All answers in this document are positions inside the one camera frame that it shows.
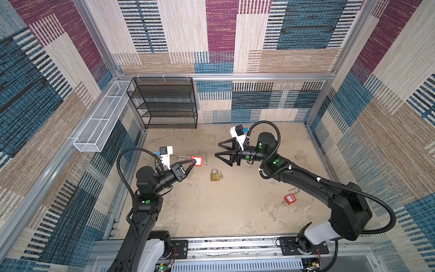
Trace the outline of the red padlock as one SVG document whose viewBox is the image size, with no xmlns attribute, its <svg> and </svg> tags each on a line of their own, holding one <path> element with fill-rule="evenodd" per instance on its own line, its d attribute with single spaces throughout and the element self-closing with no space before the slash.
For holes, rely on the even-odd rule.
<svg viewBox="0 0 435 272">
<path fill-rule="evenodd" d="M 201 167 L 203 165 L 203 157 L 200 156 L 178 156 L 179 160 L 194 160 L 194 165 Z"/>
<path fill-rule="evenodd" d="M 288 191 L 288 194 L 284 196 L 283 203 L 287 205 L 291 205 L 297 201 L 295 195 L 300 192 L 299 188 L 293 188 Z"/>
</svg>

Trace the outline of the brass padlock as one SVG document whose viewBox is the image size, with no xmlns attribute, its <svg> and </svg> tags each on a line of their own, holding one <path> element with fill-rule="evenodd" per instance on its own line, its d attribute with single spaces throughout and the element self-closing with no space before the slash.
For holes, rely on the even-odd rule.
<svg viewBox="0 0 435 272">
<path fill-rule="evenodd" d="M 210 180 L 212 182 L 223 180 L 223 174 L 222 174 L 222 172 L 220 170 L 218 170 L 217 168 L 213 168 L 211 170 Z"/>
</svg>

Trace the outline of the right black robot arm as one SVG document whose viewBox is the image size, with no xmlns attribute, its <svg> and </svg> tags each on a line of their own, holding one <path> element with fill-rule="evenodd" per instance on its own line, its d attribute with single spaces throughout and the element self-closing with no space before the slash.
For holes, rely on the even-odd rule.
<svg viewBox="0 0 435 272">
<path fill-rule="evenodd" d="M 216 158 L 226 164 L 239 165 L 242 160 L 264 162 L 266 176 L 293 185 L 319 199 L 331 214 L 318 222 L 310 222 L 298 233 L 299 251 L 309 254 L 326 240 L 339 238 L 355 241 L 372 218 L 372 212 L 358 185 L 343 185 L 323 179 L 275 153 L 278 141 L 271 133 L 261 133 L 257 146 L 242 149 L 236 138 L 219 142 L 224 150 Z"/>
</svg>

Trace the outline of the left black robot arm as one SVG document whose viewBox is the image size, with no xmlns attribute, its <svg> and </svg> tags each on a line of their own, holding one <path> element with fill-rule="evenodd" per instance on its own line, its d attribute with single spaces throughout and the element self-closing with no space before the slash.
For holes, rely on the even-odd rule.
<svg viewBox="0 0 435 272">
<path fill-rule="evenodd" d="M 110 272 L 153 272 L 160 261 L 173 256 L 171 236 L 168 231 L 153 231 L 163 206 L 164 189 L 182 182 L 196 165 L 194 159 L 180 161 L 169 170 L 158 174 L 150 166 L 136 173 L 138 193 L 126 217 L 130 224 Z"/>
</svg>

